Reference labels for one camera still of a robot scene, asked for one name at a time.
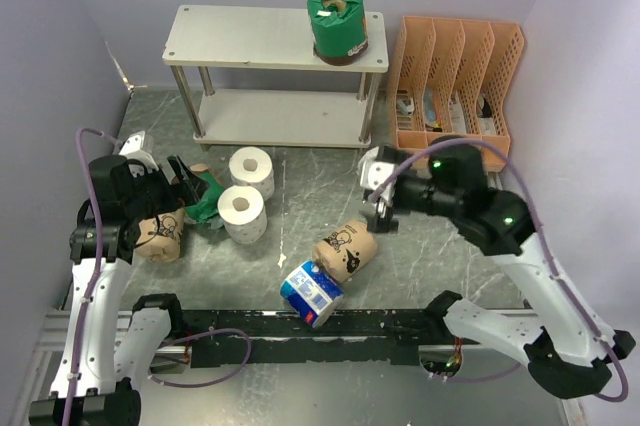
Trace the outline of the brown cartoon paper roll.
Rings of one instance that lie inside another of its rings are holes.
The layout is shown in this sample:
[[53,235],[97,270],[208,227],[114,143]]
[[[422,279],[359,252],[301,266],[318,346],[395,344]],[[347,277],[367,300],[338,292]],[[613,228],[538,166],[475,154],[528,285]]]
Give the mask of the brown cartoon paper roll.
[[350,220],[318,241],[312,260],[334,281],[343,283],[366,266],[377,254],[378,244],[367,225]]

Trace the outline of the green paper roll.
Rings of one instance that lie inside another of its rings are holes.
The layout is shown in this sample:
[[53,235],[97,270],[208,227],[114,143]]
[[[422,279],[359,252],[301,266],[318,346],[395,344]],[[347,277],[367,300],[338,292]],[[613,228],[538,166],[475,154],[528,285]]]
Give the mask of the green paper roll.
[[313,50],[327,64],[346,66],[368,48],[364,0],[307,0]]

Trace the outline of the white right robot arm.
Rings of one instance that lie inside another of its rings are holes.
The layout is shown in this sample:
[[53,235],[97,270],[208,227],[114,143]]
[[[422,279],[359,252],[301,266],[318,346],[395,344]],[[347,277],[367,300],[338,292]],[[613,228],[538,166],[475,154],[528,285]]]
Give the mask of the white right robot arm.
[[626,400],[621,362],[635,339],[584,302],[551,252],[526,184],[518,192],[489,185],[485,150],[499,151],[480,139],[448,135],[415,154],[375,147],[358,163],[363,199],[373,206],[366,216],[370,231],[396,231],[402,213],[446,218],[502,269],[534,312],[517,321],[444,291],[425,309],[426,336],[439,344],[456,337],[491,348],[560,399]]

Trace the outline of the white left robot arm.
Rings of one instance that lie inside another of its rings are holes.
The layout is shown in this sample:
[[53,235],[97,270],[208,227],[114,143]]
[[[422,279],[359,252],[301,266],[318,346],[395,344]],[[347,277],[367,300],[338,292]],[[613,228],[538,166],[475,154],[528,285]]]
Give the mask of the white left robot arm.
[[121,297],[139,246],[139,224],[197,204],[209,188],[177,156],[167,179],[150,159],[108,155],[83,165],[89,198],[70,236],[73,296],[60,366],[46,400],[29,408],[32,425],[136,425],[140,384],[160,344],[187,331],[173,293],[141,297],[122,340]]

